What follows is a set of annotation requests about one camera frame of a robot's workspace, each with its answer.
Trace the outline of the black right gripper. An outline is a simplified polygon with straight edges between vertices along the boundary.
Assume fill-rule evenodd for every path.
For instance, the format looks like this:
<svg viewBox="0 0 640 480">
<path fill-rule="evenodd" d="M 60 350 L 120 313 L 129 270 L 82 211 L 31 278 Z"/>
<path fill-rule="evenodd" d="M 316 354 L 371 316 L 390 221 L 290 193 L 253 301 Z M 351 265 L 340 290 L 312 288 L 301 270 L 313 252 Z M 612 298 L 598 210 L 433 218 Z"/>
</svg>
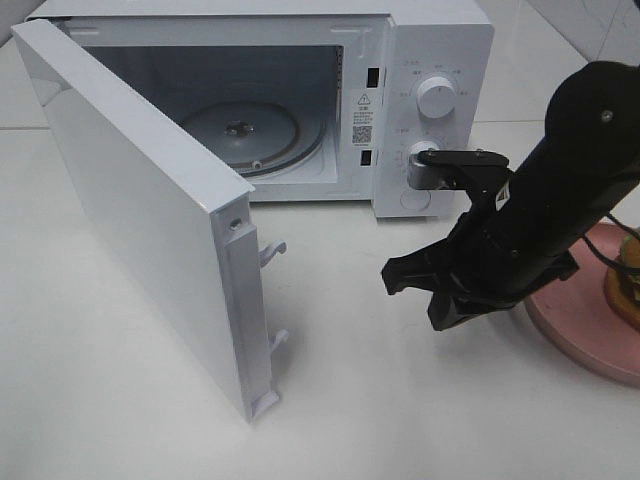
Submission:
<svg viewBox="0 0 640 480">
<path fill-rule="evenodd" d="M 472 230 L 452 233 L 386 261 L 388 295 L 406 288 L 433 292 L 427 308 L 436 331 L 454 328 L 480 310 L 508 309 L 546 284 L 575 272 L 568 253 L 575 217 L 558 209 L 501 209 Z M 453 251 L 445 264 L 448 247 Z M 442 289 L 445 273 L 451 290 Z"/>
</svg>

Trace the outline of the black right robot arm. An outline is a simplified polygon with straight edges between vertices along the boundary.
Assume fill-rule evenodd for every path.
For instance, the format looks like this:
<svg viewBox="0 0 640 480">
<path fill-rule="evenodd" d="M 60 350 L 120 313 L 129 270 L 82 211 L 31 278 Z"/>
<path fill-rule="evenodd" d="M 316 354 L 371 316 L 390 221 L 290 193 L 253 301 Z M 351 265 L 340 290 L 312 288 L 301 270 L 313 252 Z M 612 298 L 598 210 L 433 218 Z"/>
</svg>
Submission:
<svg viewBox="0 0 640 480">
<path fill-rule="evenodd" d="M 428 149 L 411 156 L 408 182 L 461 190 L 471 205 L 444 239 L 385 263 L 386 291 L 430 292 L 437 331 L 510 309 L 571 277 L 571 246 L 637 187 L 639 70 L 594 61 L 564 80 L 516 170 L 491 151 Z"/>
</svg>

